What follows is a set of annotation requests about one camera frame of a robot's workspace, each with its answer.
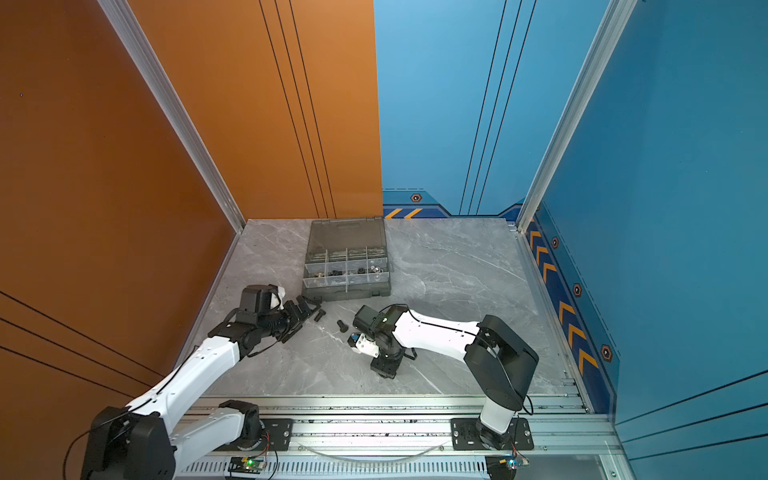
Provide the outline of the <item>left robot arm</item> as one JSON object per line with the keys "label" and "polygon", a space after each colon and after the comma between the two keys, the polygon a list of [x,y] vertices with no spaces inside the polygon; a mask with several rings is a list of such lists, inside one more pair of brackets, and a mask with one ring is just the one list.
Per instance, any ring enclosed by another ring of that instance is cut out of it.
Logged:
{"label": "left robot arm", "polygon": [[269,431],[250,402],[227,400],[207,417],[183,429],[177,425],[224,373],[261,354],[263,339],[287,342],[320,309],[320,302],[303,295],[286,299],[284,288],[274,284],[245,287],[238,306],[168,376],[94,418],[84,434],[81,478],[172,479],[222,446],[268,452]]}

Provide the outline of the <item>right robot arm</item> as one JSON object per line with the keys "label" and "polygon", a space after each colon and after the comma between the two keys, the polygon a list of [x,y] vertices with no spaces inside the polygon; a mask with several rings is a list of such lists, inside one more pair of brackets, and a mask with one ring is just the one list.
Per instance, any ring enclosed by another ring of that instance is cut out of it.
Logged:
{"label": "right robot arm", "polygon": [[485,395],[470,443],[492,450],[524,447],[522,422],[515,416],[532,411],[528,391],[539,355],[502,319],[487,315],[479,322],[454,321],[405,304],[381,310],[365,305],[353,327],[357,331],[348,344],[369,356],[371,370],[382,378],[395,378],[402,361],[416,359],[420,350],[463,362]]}

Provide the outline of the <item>grey plastic organizer box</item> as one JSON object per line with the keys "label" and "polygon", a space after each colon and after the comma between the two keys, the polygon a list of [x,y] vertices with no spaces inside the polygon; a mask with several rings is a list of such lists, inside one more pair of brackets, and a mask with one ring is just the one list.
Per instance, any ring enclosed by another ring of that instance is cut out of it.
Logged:
{"label": "grey plastic organizer box", "polygon": [[302,294],[320,302],[387,297],[391,272],[384,219],[311,223]]}

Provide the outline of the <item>circuit board right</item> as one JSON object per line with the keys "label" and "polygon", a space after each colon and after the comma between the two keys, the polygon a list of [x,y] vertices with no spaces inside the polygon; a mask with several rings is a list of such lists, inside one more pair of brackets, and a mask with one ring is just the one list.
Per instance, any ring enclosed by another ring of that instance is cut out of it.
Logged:
{"label": "circuit board right", "polygon": [[489,455],[485,463],[490,480],[514,480],[521,469],[530,465],[528,458],[520,454]]}

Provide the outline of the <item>green circuit board left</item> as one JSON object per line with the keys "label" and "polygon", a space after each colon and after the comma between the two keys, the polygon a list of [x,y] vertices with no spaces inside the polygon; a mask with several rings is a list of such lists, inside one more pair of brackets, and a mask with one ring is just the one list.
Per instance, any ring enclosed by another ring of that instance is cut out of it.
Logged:
{"label": "green circuit board left", "polygon": [[226,477],[236,474],[261,475],[267,471],[268,462],[260,457],[231,457],[226,468]]}

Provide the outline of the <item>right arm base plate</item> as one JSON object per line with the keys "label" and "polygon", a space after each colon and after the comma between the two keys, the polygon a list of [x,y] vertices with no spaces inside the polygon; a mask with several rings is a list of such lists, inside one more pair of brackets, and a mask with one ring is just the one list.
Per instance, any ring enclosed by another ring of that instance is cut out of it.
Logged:
{"label": "right arm base plate", "polygon": [[457,451],[532,451],[535,448],[529,422],[523,417],[513,417],[504,433],[490,429],[479,418],[453,418],[450,428],[452,445]]}

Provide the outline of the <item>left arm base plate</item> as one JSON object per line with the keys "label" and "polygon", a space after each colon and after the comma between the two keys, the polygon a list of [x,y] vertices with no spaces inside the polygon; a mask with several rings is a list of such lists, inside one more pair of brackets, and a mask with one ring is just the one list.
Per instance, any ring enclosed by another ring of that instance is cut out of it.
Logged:
{"label": "left arm base plate", "polygon": [[265,450],[287,451],[292,439],[294,420],[291,418],[267,418],[262,419],[261,423],[262,431],[258,441],[237,440],[217,447],[215,452],[248,452],[249,454],[255,454]]}

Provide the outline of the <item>aluminium right table edge rail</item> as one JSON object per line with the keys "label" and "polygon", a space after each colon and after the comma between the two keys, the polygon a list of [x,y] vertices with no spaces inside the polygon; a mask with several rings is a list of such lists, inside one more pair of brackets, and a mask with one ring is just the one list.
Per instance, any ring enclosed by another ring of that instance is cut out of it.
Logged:
{"label": "aluminium right table edge rail", "polygon": [[537,307],[539,317],[546,326],[547,333],[554,338],[554,349],[559,362],[562,364],[563,374],[577,388],[585,412],[593,414],[595,412],[594,404],[590,398],[586,385],[584,384],[583,378],[579,373],[579,369],[572,355],[571,347],[563,335],[559,317],[552,305],[547,287],[543,283],[535,258],[528,247],[528,242],[526,241],[525,236],[515,227],[512,228],[511,233],[521,257],[522,268],[531,290],[533,301]]}

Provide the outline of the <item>aluminium front rail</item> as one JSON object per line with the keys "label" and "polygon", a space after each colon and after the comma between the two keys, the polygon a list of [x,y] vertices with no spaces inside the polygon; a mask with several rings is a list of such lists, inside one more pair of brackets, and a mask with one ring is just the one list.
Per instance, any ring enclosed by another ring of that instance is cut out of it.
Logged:
{"label": "aluminium front rail", "polygon": [[[285,452],[211,452],[181,479],[489,479],[485,457],[520,454],[530,465],[515,479],[630,479],[609,418],[585,412],[577,389],[533,394],[526,418],[532,451],[457,451],[450,420],[477,419],[479,395],[254,397],[262,419],[294,420]],[[260,457],[261,475],[226,477],[231,457]]]}

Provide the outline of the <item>aluminium left corner post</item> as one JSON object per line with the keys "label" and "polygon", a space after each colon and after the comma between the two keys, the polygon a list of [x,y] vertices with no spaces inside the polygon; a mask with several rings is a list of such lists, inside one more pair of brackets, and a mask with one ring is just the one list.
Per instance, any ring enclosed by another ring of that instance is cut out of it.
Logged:
{"label": "aluminium left corner post", "polygon": [[124,0],[98,4],[222,213],[241,234],[246,220],[131,6]]}

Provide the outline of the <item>aluminium corner post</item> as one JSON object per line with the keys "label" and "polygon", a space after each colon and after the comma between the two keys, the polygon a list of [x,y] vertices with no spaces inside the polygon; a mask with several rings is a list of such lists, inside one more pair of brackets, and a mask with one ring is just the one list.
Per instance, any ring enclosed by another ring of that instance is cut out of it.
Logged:
{"label": "aluminium corner post", "polygon": [[241,234],[246,220],[131,6],[124,0],[98,4],[222,213]]}
{"label": "aluminium corner post", "polygon": [[519,234],[524,234],[532,222],[636,5],[637,0],[608,3],[525,197],[516,222]]}

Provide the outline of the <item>aluminium right corner post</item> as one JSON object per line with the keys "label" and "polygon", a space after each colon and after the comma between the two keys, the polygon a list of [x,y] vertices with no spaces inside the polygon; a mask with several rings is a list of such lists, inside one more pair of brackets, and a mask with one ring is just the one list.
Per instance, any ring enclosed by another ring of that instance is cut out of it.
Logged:
{"label": "aluminium right corner post", "polygon": [[516,222],[519,234],[524,234],[532,222],[636,5],[637,0],[608,3],[525,197]]}

